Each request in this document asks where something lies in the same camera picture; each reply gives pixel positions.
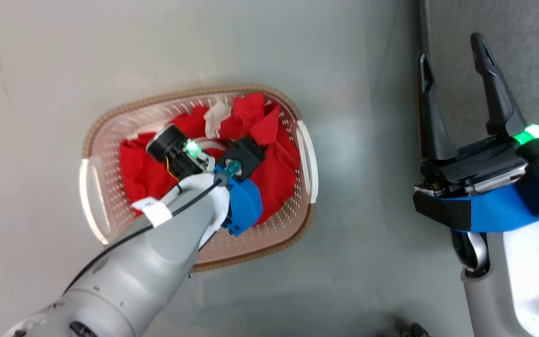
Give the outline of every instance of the cable tag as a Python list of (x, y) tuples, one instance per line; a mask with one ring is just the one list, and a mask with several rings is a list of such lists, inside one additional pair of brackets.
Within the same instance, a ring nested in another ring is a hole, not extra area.
[(146, 197), (132, 204), (134, 209), (141, 211), (151, 221), (153, 228), (172, 218), (172, 213), (156, 198)]

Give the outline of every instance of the basket rim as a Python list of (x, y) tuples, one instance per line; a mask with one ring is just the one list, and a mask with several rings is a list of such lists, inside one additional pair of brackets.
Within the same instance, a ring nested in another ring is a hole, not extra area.
[[(91, 157), (93, 142), (95, 140), (96, 135), (98, 134), (99, 130), (101, 130), (101, 128), (103, 128), (103, 126), (114, 117), (117, 117), (124, 113), (129, 113), (130, 111), (133, 111), (136, 109), (147, 107), (149, 105), (160, 104), (160, 103), (173, 101), (173, 100), (180, 100), (180, 99), (189, 98), (192, 96), (222, 94), (222, 93), (229, 93), (229, 92), (242, 92), (244, 94), (253, 94), (253, 93), (261, 92), (264, 94), (270, 94), (271, 96), (274, 96), (274, 98), (280, 100), (282, 104), (286, 105), (286, 107), (288, 107), (290, 111), (293, 113), (297, 121), (302, 120), (301, 113), (297, 109), (297, 107), (294, 105), (294, 103), (285, 94), (280, 92), (280, 90), (277, 90), (270, 86), (258, 85), (258, 84), (218, 85), (218, 86), (208, 86), (208, 87), (203, 87), (203, 88), (180, 90), (177, 92), (169, 92), (166, 94), (150, 96), (150, 97), (143, 98), (141, 100), (137, 100), (134, 102), (122, 104), (118, 107), (115, 107), (105, 112), (101, 117), (99, 117), (95, 121), (95, 123), (88, 130), (88, 133), (84, 139), (82, 157), (83, 159), (86, 159), (86, 160), (88, 160)], [(303, 235), (306, 234), (306, 232), (309, 230), (311, 226), (311, 223), (313, 222), (315, 213), (316, 213), (316, 205), (314, 203), (310, 203), (306, 210), (305, 220), (303, 221), (301, 226), (297, 228), (296, 232), (293, 233), (293, 235), (287, 237), (286, 239), (284, 239), (283, 241), (279, 243), (275, 243), (274, 245), (261, 248), (257, 251), (247, 252), (244, 254), (233, 256), (231, 258), (223, 258), (222, 260), (217, 260), (213, 262), (195, 263), (195, 265), (192, 267), (191, 272), (195, 273), (199, 271), (210, 271), (212, 269), (228, 267), (234, 264), (252, 261), (257, 258), (267, 256), (269, 254), (274, 254), (275, 252), (282, 251), (290, 247), (297, 241), (299, 241), (303, 237)]]

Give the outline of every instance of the red cloth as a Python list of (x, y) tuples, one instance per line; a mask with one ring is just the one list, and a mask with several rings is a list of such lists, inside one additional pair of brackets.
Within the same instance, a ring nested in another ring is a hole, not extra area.
[[(181, 115), (172, 122), (190, 139), (205, 137), (207, 107), (195, 107), (190, 115)], [(267, 145), (265, 160), (250, 179), (259, 188), (263, 214), (257, 224), (269, 219), (282, 208), (295, 192), (299, 151), (280, 122), (280, 105), (265, 105), (262, 94), (234, 98), (230, 117), (221, 123), (220, 139), (237, 140), (251, 136), (259, 145)], [(145, 197), (162, 198), (177, 181), (163, 164), (152, 159), (145, 147), (153, 134), (141, 134), (138, 139), (125, 140), (120, 145), (120, 166), (126, 197), (133, 203)], [(218, 160), (223, 152), (205, 150)]]

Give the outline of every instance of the basket handle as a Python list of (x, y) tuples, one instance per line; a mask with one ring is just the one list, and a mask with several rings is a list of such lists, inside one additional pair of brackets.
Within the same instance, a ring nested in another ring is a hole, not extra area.
[(83, 158), (82, 163), (80, 165), (80, 174), (79, 174), (79, 187), (80, 187), (80, 202), (83, 207), (84, 215), (86, 216), (86, 220), (88, 222), (88, 226), (90, 227), (90, 230), (93, 232), (95, 237), (101, 241), (104, 245), (109, 244), (109, 240), (105, 237), (105, 234), (101, 231), (101, 227), (97, 224), (97, 221), (95, 220), (95, 216), (92, 212), (92, 209), (90, 207), (90, 202), (88, 200), (88, 186), (89, 186), (89, 178), (91, 177), (94, 179), (94, 184), (97, 186), (97, 194), (99, 196), (98, 200), (100, 202), (99, 206), (105, 212), (105, 209), (103, 208), (103, 202), (102, 202), (102, 192), (101, 192), (101, 186), (99, 185), (99, 177), (97, 176), (97, 171), (92, 170), (92, 174), (88, 174), (88, 169), (90, 168), (90, 164), (88, 162), (88, 158)]
[(297, 121), (297, 141), (299, 143), (299, 152), (301, 153), (301, 164), (305, 171), (304, 179), (307, 193), (311, 196), (310, 203), (314, 204), (317, 199), (319, 179), (317, 177), (317, 158), (311, 135), (303, 121)]

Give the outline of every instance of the gray fabric surface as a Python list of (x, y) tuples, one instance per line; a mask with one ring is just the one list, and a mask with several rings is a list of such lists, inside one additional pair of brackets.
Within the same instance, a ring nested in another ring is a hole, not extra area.
[(539, 1), (426, 0), (428, 45), (444, 121), (458, 146), (487, 136), (470, 34), (481, 32), (528, 123), (539, 122)]

